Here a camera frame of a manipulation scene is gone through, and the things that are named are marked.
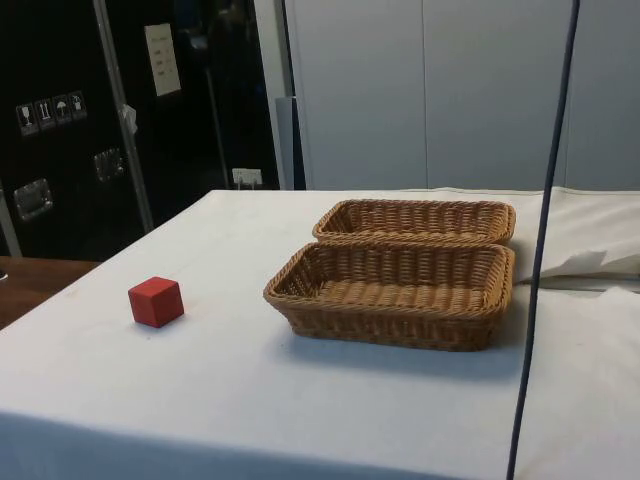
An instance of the cabinet door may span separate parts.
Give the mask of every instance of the cabinet door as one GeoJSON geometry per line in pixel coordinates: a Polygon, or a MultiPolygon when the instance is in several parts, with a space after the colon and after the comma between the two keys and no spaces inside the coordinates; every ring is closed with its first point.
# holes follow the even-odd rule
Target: cabinet door
{"type": "Polygon", "coordinates": [[[429,187],[542,188],[570,3],[424,1],[429,187]]]}
{"type": "Polygon", "coordinates": [[[422,0],[287,0],[307,187],[426,187],[422,0]]]}
{"type": "Polygon", "coordinates": [[[567,186],[640,190],[637,0],[584,1],[568,118],[567,186]]]}

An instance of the sticker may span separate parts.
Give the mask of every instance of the sticker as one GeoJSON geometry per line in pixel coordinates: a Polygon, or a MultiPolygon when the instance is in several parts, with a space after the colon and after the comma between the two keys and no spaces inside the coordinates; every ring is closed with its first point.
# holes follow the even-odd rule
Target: sticker
{"type": "Polygon", "coordinates": [[[34,103],[34,108],[40,130],[48,130],[56,126],[56,119],[54,118],[53,108],[51,107],[51,99],[45,98],[44,100],[38,100],[34,103]]]}
{"type": "Polygon", "coordinates": [[[71,104],[71,117],[74,120],[87,118],[87,106],[84,103],[84,96],[80,90],[69,94],[69,102],[71,104]]]}
{"type": "Polygon", "coordinates": [[[147,37],[147,49],[151,60],[153,83],[156,86],[156,96],[180,90],[180,77],[176,66],[176,55],[173,50],[171,25],[147,25],[144,27],[147,37]]]}
{"type": "Polygon", "coordinates": [[[55,112],[58,125],[64,125],[71,121],[71,107],[66,95],[53,97],[53,111],[55,112]]]}
{"type": "Polygon", "coordinates": [[[20,125],[20,133],[23,137],[35,135],[40,131],[38,122],[33,112],[33,104],[25,103],[16,107],[16,115],[18,116],[18,125],[20,125]]]}

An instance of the basket rim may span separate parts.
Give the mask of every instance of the basket rim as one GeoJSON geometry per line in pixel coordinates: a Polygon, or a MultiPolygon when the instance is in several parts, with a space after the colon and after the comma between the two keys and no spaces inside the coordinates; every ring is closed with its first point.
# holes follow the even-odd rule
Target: basket rim
{"type": "Polygon", "coordinates": [[[511,298],[512,291],[512,277],[513,277],[513,265],[515,260],[515,253],[510,248],[507,248],[503,245],[495,245],[495,244],[487,244],[487,245],[465,245],[465,244],[451,244],[451,243],[442,243],[440,245],[436,244],[407,244],[407,243],[385,243],[378,244],[374,242],[313,242],[308,243],[300,250],[298,250],[291,259],[287,262],[287,264],[278,271],[278,273],[267,283],[263,291],[264,299],[269,302],[274,307],[282,306],[289,308],[296,308],[302,310],[322,310],[322,311],[332,311],[332,312],[351,312],[351,313],[362,313],[364,310],[371,309],[372,313],[376,314],[402,314],[409,316],[420,316],[424,317],[425,315],[434,315],[441,319],[456,319],[456,318],[486,318],[491,317],[497,313],[504,311],[509,303],[511,298]],[[496,300],[494,304],[484,305],[480,308],[475,309],[466,309],[466,310],[445,310],[434,307],[401,307],[401,306],[379,306],[379,305],[367,305],[362,303],[354,303],[354,304],[345,304],[340,302],[332,302],[329,300],[318,300],[313,297],[306,297],[300,295],[287,295],[277,293],[275,291],[276,287],[280,284],[280,282],[285,278],[285,276],[298,264],[298,262],[302,259],[304,255],[307,254],[310,250],[314,248],[335,248],[335,247],[351,247],[354,246],[365,248],[365,247],[375,247],[380,249],[385,248],[411,248],[411,249],[459,249],[459,250],[494,250],[501,257],[501,259],[505,262],[505,274],[502,278],[502,285],[500,286],[500,297],[496,300]]]}
{"type": "Polygon", "coordinates": [[[320,220],[313,226],[312,234],[315,238],[321,241],[340,241],[353,239],[354,241],[364,241],[365,239],[377,238],[380,240],[390,239],[393,241],[411,241],[411,240],[421,240],[421,241],[437,241],[438,239],[452,239],[455,238],[460,242],[464,242],[468,245],[490,245],[492,242],[504,242],[509,240],[513,236],[513,232],[515,229],[516,222],[516,211],[512,205],[499,202],[495,200],[478,200],[478,201],[468,201],[468,200],[394,200],[394,199],[348,199],[342,200],[336,203],[328,212],[326,212],[320,220]],[[338,214],[340,210],[343,208],[354,205],[354,204],[366,204],[366,203],[386,203],[386,204],[404,204],[404,205],[420,205],[425,203],[431,204],[448,204],[448,205],[490,205],[492,207],[499,207],[506,211],[507,222],[503,231],[500,232],[498,236],[492,237],[489,235],[480,235],[476,234],[475,237],[466,236],[463,237],[461,235],[455,235],[450,233],[409,233],[409,232],[336,232],[334,230],[327,230],[326,227],[331,220],[331,218],[338,214]]]}

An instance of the white paper sign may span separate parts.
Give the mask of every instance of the white paper sign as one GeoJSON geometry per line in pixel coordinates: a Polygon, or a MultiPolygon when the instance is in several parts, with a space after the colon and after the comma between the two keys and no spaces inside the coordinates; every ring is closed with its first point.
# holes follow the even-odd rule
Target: white paper sign
{"type": "Polygon", "coordinates": [[[173,50],[171,25],[168,23],[147,25],[144,27],[144,33],[147,37],[156,95],[160,97],[180,90],[180,77],[173,50]]]}

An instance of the wicker basket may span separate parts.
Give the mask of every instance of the wicker basket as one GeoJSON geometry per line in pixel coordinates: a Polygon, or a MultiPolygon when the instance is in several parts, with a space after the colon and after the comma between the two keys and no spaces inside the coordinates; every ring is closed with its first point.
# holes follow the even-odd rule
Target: wicker basket
{"type": "Polygon", "coordinates": [[[264,297],[299,335],[482,350],[511,298],[513,264],[499,245],[312,243],[264,297]]]}
{"type": "Polygon", "coordinates": [[[347,200],[313,228],[320,241],[506,244],[516,213],[500,202],[347,200]]]}

